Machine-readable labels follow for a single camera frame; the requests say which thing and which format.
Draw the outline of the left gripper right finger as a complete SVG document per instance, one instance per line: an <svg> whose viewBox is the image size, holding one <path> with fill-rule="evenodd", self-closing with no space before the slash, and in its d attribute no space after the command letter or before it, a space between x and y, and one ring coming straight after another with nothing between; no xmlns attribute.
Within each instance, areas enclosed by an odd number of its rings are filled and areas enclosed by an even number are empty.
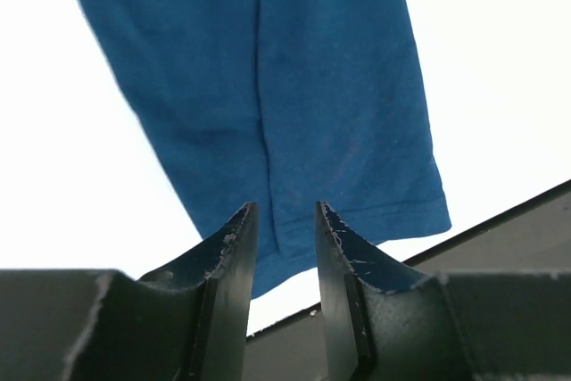
<svg viewBox="0 0 571 381"><path fill-rule="evenodd" d="M332 380L567 380L566 270L419 272L315 208Z"/></svg>

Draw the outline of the navy blue t shirt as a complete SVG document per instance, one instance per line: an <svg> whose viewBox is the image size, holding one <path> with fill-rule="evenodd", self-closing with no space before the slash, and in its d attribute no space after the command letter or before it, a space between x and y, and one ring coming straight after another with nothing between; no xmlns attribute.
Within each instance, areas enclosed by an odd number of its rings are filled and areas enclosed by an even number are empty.
<svg viewBox="0 0 571 381"><path fill-rule="evenodd" d="M406 0L79 0L195 227L255 202L252 294L316 264L314 205L375 244L451 227Z"/></svg>

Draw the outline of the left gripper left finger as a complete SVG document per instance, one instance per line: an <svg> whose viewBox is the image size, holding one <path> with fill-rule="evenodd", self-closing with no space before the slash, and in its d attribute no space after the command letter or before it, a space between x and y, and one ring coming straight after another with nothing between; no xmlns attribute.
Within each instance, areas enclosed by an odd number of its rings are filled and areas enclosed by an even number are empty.
<svg viewBox="0 0 571 381"><path fill-rule="evenodd" d="M257 225L247 203L136 280L115 269L3 270L2 379L240 379Z"/></svg>

